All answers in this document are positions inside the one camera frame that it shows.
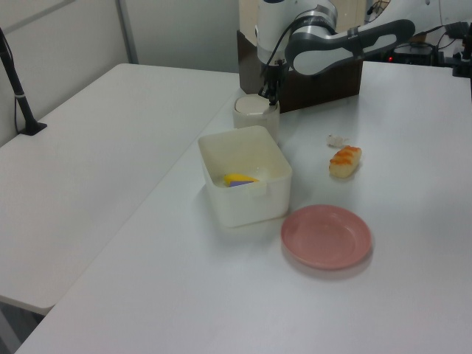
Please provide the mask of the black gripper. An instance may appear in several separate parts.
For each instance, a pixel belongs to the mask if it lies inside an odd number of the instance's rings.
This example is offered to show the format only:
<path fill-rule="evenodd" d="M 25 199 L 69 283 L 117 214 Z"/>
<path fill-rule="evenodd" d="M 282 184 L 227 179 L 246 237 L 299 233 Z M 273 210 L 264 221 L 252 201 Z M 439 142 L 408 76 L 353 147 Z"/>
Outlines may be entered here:
<path fill-rule="evenodd" d="M 279 101 L 279 89 L 282 86 L 288 72 L 288 63 L 283 60 L 276 60 L 274 65 L 261 64 L 261 77 L 263 87 L 259 90 L 261 97 L 268 97 L 269 105 L 276 105 Z"/>

